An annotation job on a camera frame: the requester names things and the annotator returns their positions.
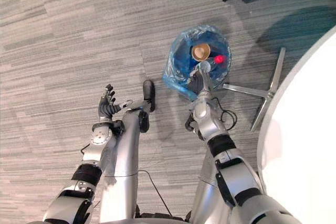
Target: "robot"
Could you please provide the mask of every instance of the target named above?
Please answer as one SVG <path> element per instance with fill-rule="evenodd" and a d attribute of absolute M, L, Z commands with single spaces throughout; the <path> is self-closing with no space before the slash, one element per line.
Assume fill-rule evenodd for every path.
<path fill-rule="evenodd" d="M 219 118 L 219 101 L 216 103 L 213 96 L 208 72 L 202 66 L 197 67 L 191 81 L 194 85 L 190 88 L 198 98 L 189 106 L 186 128 L 207 143 L 208 151 L 194 206 L 186 220 L 163 214 L 144 218 L 137 211 L 139 135 L 148 131 L 149 114 L 155 110 L 155 87 L 147 80 L 143 83 L 144 99 L 139 102 L 127 100 L 115 104 L 113 87 L 105 87 L 98 107 L 99 122 L 92 127 L 91 142 L 83 152 L 81 164 L 52 201 L 43 221 L 29 224 L 88 224 L 102 173 L 106 182 L 100 223 L 300 223 L 266 195 L 258 175 L 230 138 Z M 122 109 L 125 109 L 122 120 L 113 121 L 112 116 Z M 234 222 L 231 215 L 237 217 Z"/>

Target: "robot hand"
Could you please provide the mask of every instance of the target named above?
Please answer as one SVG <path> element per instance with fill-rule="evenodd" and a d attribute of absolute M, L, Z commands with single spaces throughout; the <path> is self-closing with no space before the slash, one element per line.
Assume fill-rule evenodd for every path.
<path fill-rule="evenodd" d="M 108 84 L 103 91 L 103 95 L 100 98 L 98 106 L 99 118 L 112 118 L 114 114 L 121 110 L 119 105 L 114 105 L 116 99 L 113 98 L 115 92 L 112 90 L 113 87 Z"/>

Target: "blue plastic bag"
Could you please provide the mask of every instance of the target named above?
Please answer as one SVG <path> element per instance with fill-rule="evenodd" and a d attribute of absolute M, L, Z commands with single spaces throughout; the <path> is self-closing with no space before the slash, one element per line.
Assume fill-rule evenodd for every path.
<path fill-rule="evenodd" d="M 225 56 L 225 66 L 215 68 L 209 73 L 214 88 L 219 87 L 227 76 L 231 63 L 229 44 L 224 35 L 214 26 L 200 25 L 183 31 L 173 41 L 168 61 L 163 72 L 163 82 L 169 88 L 177 90 L 191 101 L 197 99 L 197 94 L 187 88 L 190 73 L 199 63 L 191 54 L 193 46 L 208 43 L 215 48 L 216 53 Z"/>

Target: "black cable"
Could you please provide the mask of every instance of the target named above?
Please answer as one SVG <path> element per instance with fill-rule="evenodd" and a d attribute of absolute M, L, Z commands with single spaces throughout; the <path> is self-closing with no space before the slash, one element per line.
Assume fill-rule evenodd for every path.
<path fill-rule="evenodd" d="M 167 209 L 167 211 L 168 211 L 169 215 L 170 215 L 170 216 L 173 216 L 173 215 L 172 215 L 172 213 L 169 211 L 169 209 L 168 209 L 168 207 L 167 207 L 166 203 L 164 202 L 164 200 L 163 200 L 163 198 L 162 198 L 161 194 L 159 193 L 159 190 L 158 190 L 158 189 L 157 189 L 157 187 L 155 186 L 155 184 L 154 184 L 154 182 L 153 182 L 153 180 L 152 180 L 152 177 L 151 177 L 151 175 L 149 174 L 149 172 L 147 172 L 146 170 L 138 170 L 138 172 L 145 172 L 145 173 L 147 173 L 147 174 L 148 174 L 148 176 L 149 176 L 149 179 L 151 180 L 151 182 L 152 182 L 152 184 L 153 184 L 153 186 L 154 186 L 154 188 L 155 188 L 155 190 L 156 190 L 157 194 L 159 195 L 160 199 L 162 200 L 162 203 L 163 203 L 163 204 L 164 204 L 164 206 L 166 207 L 166 209 Z"/>
<path fill-rule="evenodd" d="M 84 155 L 84 152 L 83 152 L 83 151 L 84 151 L 87 147 L 89 147 L 89 145 L 90 145 L 90 144 L 88 144 L 88 145 L 86 145 L 85 147 L 83 147 L 82 149 L 80 149 L 80 152 L 81 152 L 83 155 Z"/>
<path fill-rule="evenodd" d="M 231 110 L 224 110 L 223 107 L 221 106 L 221 103 L 219 102 L 219 99 L 218 99 L 217 97 L 212 98 L 212 100 L 217 100 L 218 105 L 219 105 L 220 109 L 222 110 L 222 114 L 221 114 L 220 120 L 221 120 L 223 123 L 224 123 L 224 121 L 223 121 L 223 115 L 224 115 L 225 113 L 228 114 L 229 116 L 231 116 L 231 118 L 232 118 L 232 125 L 231 125 L 231 127 L 228 128 L 227 130 L 228 130 L 228 131 L 229 131 L 229 130 L 232 130 L 233 127 L 236 125 L 237 120 L 238 120 L 238 117 L 237 117 L 236 113 L 233 112 L 233 111 L 231 111 Z"/>
<path fill-rule="evenodd" d="M 96 208 L 96 206 L 98 206 L 98 205 L 99 205 L 99 203 L 100 203 L 100 201 L 98 201 L 98 203 L 97 203 L 97 204 L 95 204 L 95 206 L 94 206 L 93 208 Z"/>

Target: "trash bin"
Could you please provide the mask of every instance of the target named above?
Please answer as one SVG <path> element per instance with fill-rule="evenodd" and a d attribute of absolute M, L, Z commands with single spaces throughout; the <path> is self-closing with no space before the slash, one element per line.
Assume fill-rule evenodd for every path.
<path fill-rule="evenodd" d="M 195 26 L 178 35 L 173 41 L 169 52 L 168 61 L 163 72 L 163 82 L 166 86 L 177 90 L 191 101 L 197 98 L 197 94 L 189 90 L 187 84 L 190 79 L 190 73 L 199 63 L 199 61 L 195 60 L 197 58 L 193 52 L 193 47 L 200 44 L 209 45 L 210 54 L 207 55 L 206 60 L 212 66 L 220 62 L 209 73 L 214 89 L 217 89 L 223 83 L 231 63 L 229 44 L 216 27 L 209 25 Z"/>

